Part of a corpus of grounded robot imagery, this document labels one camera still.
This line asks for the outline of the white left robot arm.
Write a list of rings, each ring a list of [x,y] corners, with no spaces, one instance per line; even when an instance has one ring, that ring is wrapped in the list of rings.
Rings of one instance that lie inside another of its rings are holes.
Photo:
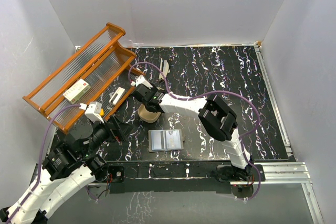
[[[103,142],[125,141],[133,126],[112,116],[106,122],[77,123],[55,145],[20,199],[1,209],[4,223],[46,223],[80,189],[108,177],[107,162],[96,153]]]

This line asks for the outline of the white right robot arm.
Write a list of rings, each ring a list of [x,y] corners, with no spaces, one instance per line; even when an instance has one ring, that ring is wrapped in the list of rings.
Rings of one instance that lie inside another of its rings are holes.
[[[207,98],[194,100],[182,96],[173,98],[168,92],[143,83],[135,85],[132,95],[149,112],[178,113],[199,118],[206,133],[224,143],[235,176],[240,180],[247,180],[253,174],[251,155],[239,138],[237,115],[219,95],[210,94]]]

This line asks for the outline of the black right arm base motor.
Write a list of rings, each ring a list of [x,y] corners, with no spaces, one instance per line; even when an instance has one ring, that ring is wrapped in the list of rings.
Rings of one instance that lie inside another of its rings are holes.
[[[239,182],[242,186],[252,186],[266,180],[262,165],[255,165],[253,168],[247,165],[245,169],[240,169],[232,165],[218,165],[211,171],[211,176],[219,182]]]

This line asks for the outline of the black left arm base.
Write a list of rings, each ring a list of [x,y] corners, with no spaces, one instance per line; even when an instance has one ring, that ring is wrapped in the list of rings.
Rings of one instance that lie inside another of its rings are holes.
[[[125,168],[123,166],[110,165],[98,175],[98,179],[85,186],[85,190],[89,198],[98,203],[103,196],[122,191],[124,178]]]

